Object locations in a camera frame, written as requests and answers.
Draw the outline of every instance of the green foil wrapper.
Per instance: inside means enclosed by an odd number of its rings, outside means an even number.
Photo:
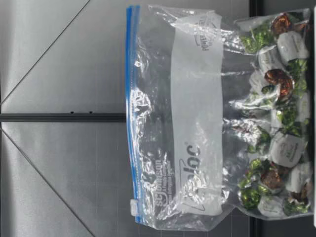
[[[240,40],[245,47],[246,53],[256,53],[264,46],[274,42],[274,36],[270,30],[270,22],[266,21],[262,25],[250,31],[249,36],[240,36]]]
[[[271,142],[271,137],[269,133],[267,133],[266,130],[264,130],[260,126],[258,126],[258,129],[261,132],[260,138],[258,139],[256,146],[249,145],[247,151],[249,153],[258,152],[259,154],[263,155],[268,152],[269,145]]]
[[[306,214],[309,212],[310,205],[301,203],[295,203],[295,202],[289,202],[288,200],[284,201],[283,204],[284,213],[287,216],[295,215],[295,214]]]
[[[285,127],[292,126],[298,116],[298,111],[295,105],[287,105],[276,114],[277,118]]]
[[[258,184],[257,189],[258,189],[259,194],[262,196],[263,195],[265,195],[265,196],[271,195],[271,192],[267,187],[264,187],[264,186]]]
[[[253,210],[260,202],[260,194],[256,189],[248,188],[240,191],[240,200],[244,208]]]
[[[303,123],[294,122],[291,126],[283,128],[281,131],[283,134],[290,134],[297,137],[303,136]]]
[[[287,69],[294,81],[297,82],[302,74],[307,71],[307,60],[306,59],[294,59],[288,63]]]

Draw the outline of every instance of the plastic bag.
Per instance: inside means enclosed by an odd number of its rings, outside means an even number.
[[[127,128],[138,223],[213,229],[235,207],[311,214],[308,20],[127,9]]]

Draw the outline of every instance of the foil-wrapped chocolate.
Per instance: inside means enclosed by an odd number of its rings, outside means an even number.
[[[274,163],[292,168],[301,158],[305,142],[301,137],[277,132],[270,144],[270,159]]]
[[[266,217],[281,219],[285,217],[283,200],[276,196],[262,196],[258,204],[258,210]]]
[[[251,29],[247,35],[240,36],[240,41],[246,53],[256,53],[264,46],[274,43],[274,36],[270,30],[270,21],[265,21],[262,25]]]
[[[293,24],[286,13],[276,17],[271,26],[271,30],[276,37],[283,33],[292,31],[292,29]]]
[[[283,211],[287,216],[307,214],[310,210],[310,206],[310,203],[298,202],[290,197],[284,201]]]
[[[272,194],[279,193],[284,187],[284,181],[276,169],[269,169],[260,180],[260,185],[268,188]]]
[[[295,80],[295,88],[300,88],[303,90],[307,89],[306,86],[306,79],[303,77],[304,73],[307,71],[307,60],[306,59],[294,59],[289,61],[287,65],[287,70],[289,71],[292,78]],[[301,88],[302,86],[298,85],[299,81],[304,79],[305,87]]]
[[[260,155],[268,153],[271,141],[270,134],[260,126],[257,126],[257,132],[253,134],[253,137],[258,137],[256,144],[249,145],[247,151],[249,153],[259,153]]]
[[[271,124],[273,128],[291,126],[298,116],[296,104],[288,104],[277,109],[271,110]]]
[[[253,210],[257,208],[261,196],[256,189],[248,188],[240,191],[239,198],[244,208]]]
[[[261,160],[260,158],[253,159],[249,163],[248,171],[239,182],[238,186],[241,189],[251,187],[252,183],[260,179],[261,173],[269,166],[268,160]]]

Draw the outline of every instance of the gray panel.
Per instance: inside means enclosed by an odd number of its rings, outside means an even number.
[[[47,4],[45,0],[39,4],[33,0],[26,4],[23,0],[1,0],[2,100],[86,1]],[[232,18],[248,15],[248,0],[231,2],[91,0],[3,103],[2,113],[124,112],[126,7],[131,3],[155,3],[215,9]]]
[[[275,1],[264,0],[262,12],[264,15],[275,14],[283,11],[296,10],[301,8],[313,8],[316,4],[315,0],[287,0]]]
[[[248,218],[240,212],[208,233],[161,232],[136,224],[130,215],[133,193],[124,123],[3,122],[2,128],[97,237],[231,237],[247,232]],[[4,236],[90,236],[24,156],[2,134]]]

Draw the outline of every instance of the chocolate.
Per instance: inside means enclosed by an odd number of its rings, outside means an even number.
[[[246,53],[256,53],[264,46],[274,42],[273,34],[270,30],[270,21],[251,30],[248,35],[240,36],[240,41],[245,48]]]
[[[287,14],[282,14],[274,19],[271,30],[275,36],[289,32],[293,29],[293,24]]]
[[[280,78],[284,75],[284,71],[281,69],[272,69],[265,74],[265,79],[267,82],[271,83],[272,85],[279,84]]]
[[[293,198],[288,198],[283,203],[283,211],[287,216],[295,214],[307,214],[310,209],[309,203],[298,202]]]
[[[293,90],[293,80],[285,76],[280,80],[281,83],[281,89],[280,89],[280,97],[283,98],[285,96],[290,95],[290,93]]]
[[[240,191],[239,198],[244,208],[253,210],[257,208],[261,196],[257,190],[248,188]]]
[[[272,85],[280,83],[280,97],[288,96],[293,90],[293,80],[281,69],[272,69],[265,74],[265,79]]]
[[[307,60],[306,59],[294,59],[289,61],[287,70],[293,77],[295,82],[298,82],[302,75],[307,71]]]
[[[284,185],[278,171],[275,169],[268,170],[263,174],[261,176],[261,182],[272,190],[280,189]]]

